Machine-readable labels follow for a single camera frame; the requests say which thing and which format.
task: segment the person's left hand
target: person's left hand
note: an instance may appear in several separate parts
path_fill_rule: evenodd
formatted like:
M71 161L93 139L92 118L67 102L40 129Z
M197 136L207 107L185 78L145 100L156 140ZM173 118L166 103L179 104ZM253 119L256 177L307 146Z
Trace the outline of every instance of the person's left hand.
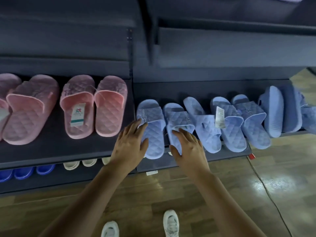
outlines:
M116 140L110 162L108 165L119 168L125 175L131 172L140 161L148 148L148 138L142 143L142 137L148 123L141 125L141 119L133 121L120 132Z

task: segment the green stripe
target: green stripe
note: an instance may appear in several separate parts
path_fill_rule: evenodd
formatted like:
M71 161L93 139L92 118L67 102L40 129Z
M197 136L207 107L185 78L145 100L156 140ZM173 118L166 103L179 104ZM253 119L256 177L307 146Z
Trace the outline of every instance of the green stripe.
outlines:
M81 121L83 121L83 119L80 119L80 120L72 120L72 121L70 121L70 123L76 123L76 122L81 122Z

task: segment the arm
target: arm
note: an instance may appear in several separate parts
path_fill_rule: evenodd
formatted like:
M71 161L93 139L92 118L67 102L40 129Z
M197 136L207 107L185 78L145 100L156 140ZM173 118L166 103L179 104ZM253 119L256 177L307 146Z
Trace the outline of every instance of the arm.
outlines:
M118 135L110 162L87 185L78 199L55 219L40 237L91 236L117 186L143 159L148 139L141 138L148 124L137 129L141 120L132 122Z
M182 155L174 146L170 146L171 153L180 168L199 189L222 236L265 237L231 197L219 178L211 173L201 142L182 129L172 132L180 140Z

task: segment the person's left arm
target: person's left arm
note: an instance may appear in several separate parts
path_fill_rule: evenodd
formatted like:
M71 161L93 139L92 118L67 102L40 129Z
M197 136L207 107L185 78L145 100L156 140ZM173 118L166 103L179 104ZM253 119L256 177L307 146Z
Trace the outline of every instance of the person's left arm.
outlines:
M132 122L122 131L111 155L110 162L87 185L78 199L55 219L40 237L91 236L106 205L117 186L143 159L148 139L141 143L147 123Z

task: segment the black cable on floor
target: black cable on floor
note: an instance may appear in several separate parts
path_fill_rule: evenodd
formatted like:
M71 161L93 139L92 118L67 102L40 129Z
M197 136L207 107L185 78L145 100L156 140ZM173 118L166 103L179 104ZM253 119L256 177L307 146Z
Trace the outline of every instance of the black cable on floor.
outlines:
M250 159L249 159L249 157L248 157L248 156L247 156L247 159L248 159L248 162L249 162L249 164L250 164L250 166L251 166L252 170L255 172L256 176L257 176L257 177L258 177L258 179L261 181L261 183L262 183L262 185L263 185L263 187L264 187L264 189L265 189L265 191L266 191L266 193L267 193L267 195L268 195L269 199L272 201L272 203L273 203L273 204L274 204L274 206L276 207L277 211L279 212L279 215L280 215L280 217L281 217L281 219L282 219L282 221L283 221L283 223L284 223L284 225L285 225L286 229L288 230L288 232L289 232L290 236L291 236L291 237L293 237L293 235L292 235L292 233L291 233L290 229L289 229L289 228L288 228L288 226L286 225L286 223L285 223L285 221L284 221L284 219L283 219L283 217L282 217L282 215L281 215L281 212L280 212L280 210L279 210L278 206L277 206L277 205L276 205L276 203L273 201L273 199L272 199L272 197L271 197L271 195L270 195L270 193L269 193L269 191L268 191L267 187L266 187L266 186L265 186L265 184L263 183L263 181L262 181L261 177L259 176L259 174L258 174L258 172L257 172L256 168L252 165L252 163L251 163L251 161L250 161Z

